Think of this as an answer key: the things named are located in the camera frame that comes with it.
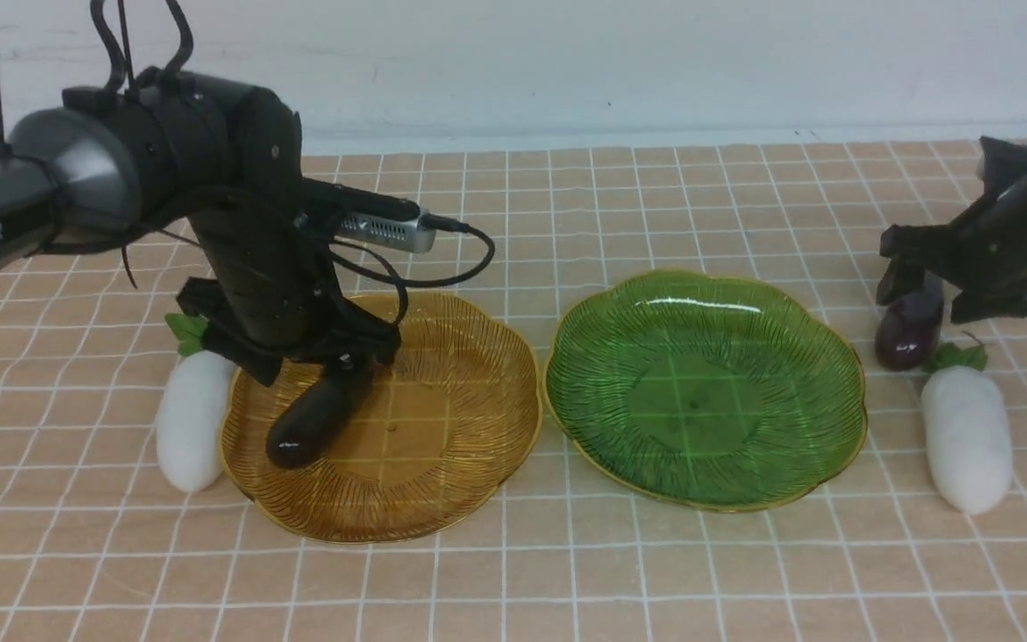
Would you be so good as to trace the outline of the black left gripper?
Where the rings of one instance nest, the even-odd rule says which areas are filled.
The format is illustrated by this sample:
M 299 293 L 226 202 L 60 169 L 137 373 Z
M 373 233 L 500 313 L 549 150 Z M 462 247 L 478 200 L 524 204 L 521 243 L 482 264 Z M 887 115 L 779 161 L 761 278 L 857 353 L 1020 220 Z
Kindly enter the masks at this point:
M 287 186 L 208 185 L 177 198 L 213 271 L 187 284 L 178 301 L 204 317 L 204 345 L 272 385 L 286 362 L 326 365 L 335 378 L 374 378 L 402 344 L 398 322 L 347 300 L 331 242 L 340 207 L 313 180 Z

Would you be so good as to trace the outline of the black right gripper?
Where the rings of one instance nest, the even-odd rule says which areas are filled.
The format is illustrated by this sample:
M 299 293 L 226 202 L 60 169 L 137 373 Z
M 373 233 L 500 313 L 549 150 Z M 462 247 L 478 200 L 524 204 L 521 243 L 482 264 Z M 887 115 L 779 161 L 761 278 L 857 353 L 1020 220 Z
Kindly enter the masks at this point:
M 875 304 L 917 292 L 926 274 L 957 289 L 952 324 L 1027 317 L 1027 146 L 981 138 L 982 194 L 944 225 L 892 225 Z

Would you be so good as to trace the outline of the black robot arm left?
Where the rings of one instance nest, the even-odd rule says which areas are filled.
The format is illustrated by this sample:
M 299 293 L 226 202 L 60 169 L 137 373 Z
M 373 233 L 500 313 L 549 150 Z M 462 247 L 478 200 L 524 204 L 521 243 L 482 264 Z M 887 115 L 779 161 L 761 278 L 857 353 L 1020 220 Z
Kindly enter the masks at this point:
M 37 255 L 94 255 L 191 225 L 213 271 L 178 294 L 205 345 L 261 383 L 286 360 L 387 366 L 396 322 L 342 295 L 332 209 L 301 172 L 300 119 L 281 98 L 158 70 L 138 97 L 75 86 L 26 115 L 0 153 L 0 271 Z

